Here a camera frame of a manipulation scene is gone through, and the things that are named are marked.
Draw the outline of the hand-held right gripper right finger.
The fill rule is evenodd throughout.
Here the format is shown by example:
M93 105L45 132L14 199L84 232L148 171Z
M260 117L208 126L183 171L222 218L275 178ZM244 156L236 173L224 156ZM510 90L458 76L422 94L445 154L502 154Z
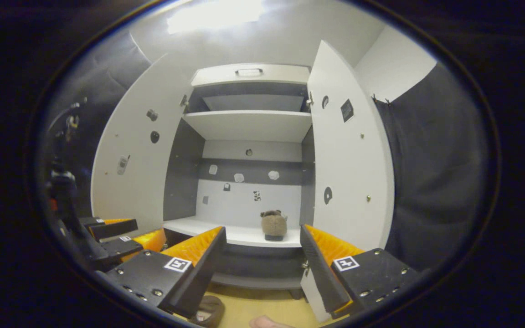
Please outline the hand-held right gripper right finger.
M363 251L314 226L301 226L300 244L305 257L301 286L318 318L379 307L421 275L382 248Z

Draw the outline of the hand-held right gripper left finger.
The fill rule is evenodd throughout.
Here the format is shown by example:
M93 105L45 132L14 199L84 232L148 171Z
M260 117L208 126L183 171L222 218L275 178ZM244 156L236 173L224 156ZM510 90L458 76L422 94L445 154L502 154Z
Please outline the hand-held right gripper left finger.
M140 251L106 272L105 279L148 307L190 318L225 246L226 229L217 226L165 251Z

